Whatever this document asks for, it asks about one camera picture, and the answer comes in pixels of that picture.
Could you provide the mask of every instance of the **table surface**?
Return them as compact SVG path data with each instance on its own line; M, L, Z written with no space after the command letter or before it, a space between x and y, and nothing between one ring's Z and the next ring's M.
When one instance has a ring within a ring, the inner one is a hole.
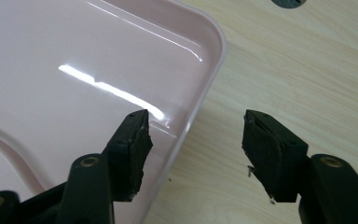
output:
M301 223L269 202L241 149L246 109L270 114L358 173L358 1L185 0L213 17L227 57L145 223Z

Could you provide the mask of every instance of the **wood grain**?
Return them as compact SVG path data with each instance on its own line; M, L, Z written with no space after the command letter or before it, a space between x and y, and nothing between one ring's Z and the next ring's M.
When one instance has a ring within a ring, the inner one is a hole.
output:
M246 109L269 113L358 172L358 1L185 0L221 25L228 52L145 223L301 223L272 205L241 149Z

